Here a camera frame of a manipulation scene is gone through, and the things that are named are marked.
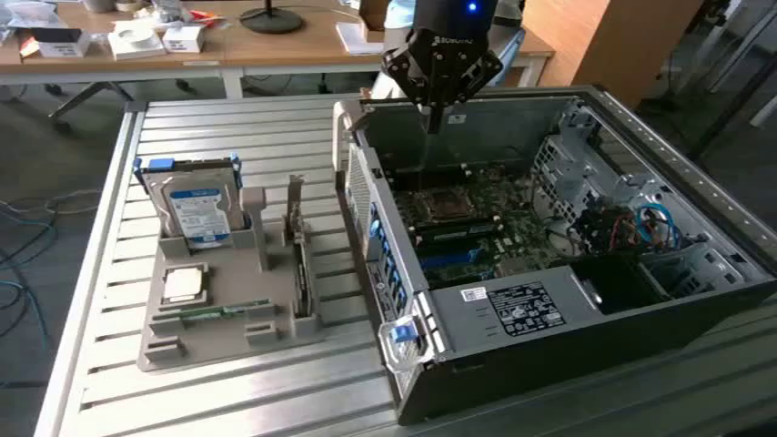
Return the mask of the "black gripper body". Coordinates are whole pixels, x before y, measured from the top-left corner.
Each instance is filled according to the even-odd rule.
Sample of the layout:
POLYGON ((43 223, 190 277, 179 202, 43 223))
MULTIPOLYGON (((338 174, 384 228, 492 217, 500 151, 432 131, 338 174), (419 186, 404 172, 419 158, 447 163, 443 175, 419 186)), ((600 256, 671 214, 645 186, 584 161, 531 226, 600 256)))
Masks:
POLYGON ((411 51, 431 83, 431 102, 437 106, 437 60, 443 44, 469 44, 484 40, 496 12, 493 1, 434 1, 416 3, 415 41, 411 51))

